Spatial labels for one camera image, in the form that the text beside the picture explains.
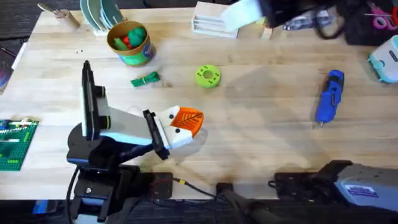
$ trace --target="scissors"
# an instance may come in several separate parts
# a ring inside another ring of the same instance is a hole
[[[374,15],[373,26],[377,29],[396,30],[398,26],[392,21],[391,14],[384,12],[381,8],[377,7],[373,2],[368,2],[369,7],[372,10],[372,15]]]

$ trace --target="green ring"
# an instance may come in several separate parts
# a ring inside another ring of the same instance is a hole
[[[211,78],[205,78],[203,76],[203,74],[205,72],[211,72],[213,76]],[[213,88],[213,87],[216,87],[220,83],[221,72],[214,65],[204,65],[204,66],[198,68],[195,76],[196,76],[198,85],[200,85],[204,88]]]

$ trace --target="blue drill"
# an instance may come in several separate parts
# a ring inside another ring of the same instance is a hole
[[[321,127],[335,118],[343,87],[344,73],[339,70],[330,71],[315,114],[315,121],[320,123]]]

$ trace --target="wooden tabletop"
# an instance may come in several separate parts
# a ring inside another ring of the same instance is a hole
[[[275,30],[271,40],[193,34],[193,9],[122,10],[143,23],[156,47],[142,68],[128,67],[95,37],[80,11],[76,33],[42,13],[26,51],[0,96],[0,118],[40,120],[21,171],[0,172],[0,199],[65,198],[74,165],[66,160],[67,137],[80,122],[79,87],[89,60],[110,106],[130,113],[173,105],[205,114],[194,142],[161,161],[155,153],[129,161],[143,170],[170,171],[213,191],[234,182],[247,197],[274,198],[267,187],[276,171],[318,170],[332,159],[398,168],[398,87],[376,81],[366,59],[372,47],[343,39],[320,40],[312,30]],[[195,70],[219,67],[218,87],[195,83]],[[345,72],[336,118],[313,129],[320,90],[328,72]],[[158,71],[158,83],[133,88],[130,80]],[[204,198],[175,185],[174,198]]]

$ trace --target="orange gripper part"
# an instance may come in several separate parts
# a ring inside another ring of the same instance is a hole
[[[180,111],[172,121],[172,126],[183,128],[192,132],[192,137],[199,132],[203,123],[203,113],[193,108],[180,107]]]

